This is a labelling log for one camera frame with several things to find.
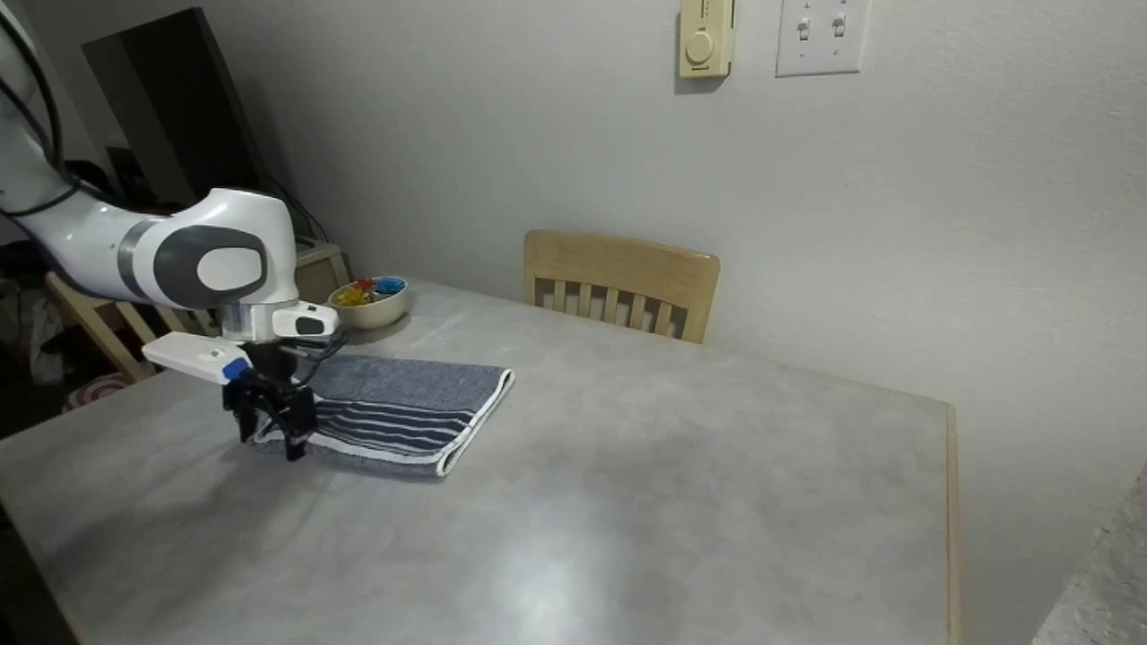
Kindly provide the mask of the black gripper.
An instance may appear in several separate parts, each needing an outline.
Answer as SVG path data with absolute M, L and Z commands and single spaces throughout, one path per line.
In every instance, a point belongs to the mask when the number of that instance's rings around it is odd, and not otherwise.
M 245 355 L 251 371 L 223 386 L 223 408 L 235 418 L 240 445 L 258 433 L 258 416 L 270 416 L 283 431 L 283 454 L 299 464 L 315 431 L 313 390 L 293 380 L 299 359 L 283 339 L 245 339 Z

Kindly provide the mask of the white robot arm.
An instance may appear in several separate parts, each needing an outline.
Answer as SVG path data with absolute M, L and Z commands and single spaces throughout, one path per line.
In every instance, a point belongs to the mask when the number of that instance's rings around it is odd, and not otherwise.
M 144 359 L 223 386 L 245 440 L 281 433 L 299 464 L 320 431 L 315 390 L 293 372 L 290 343 L 334 343 L 340 316 L 299 289 L 299 244 L 283 202 L 256 189 L 209 189 L 173 214 L 95 197 L 61 166 L 56 120 L 33 41 L 0 13 L 0 214 L 82 293 L 161 308 L 215 308 L 223 330 L 164 335 Z

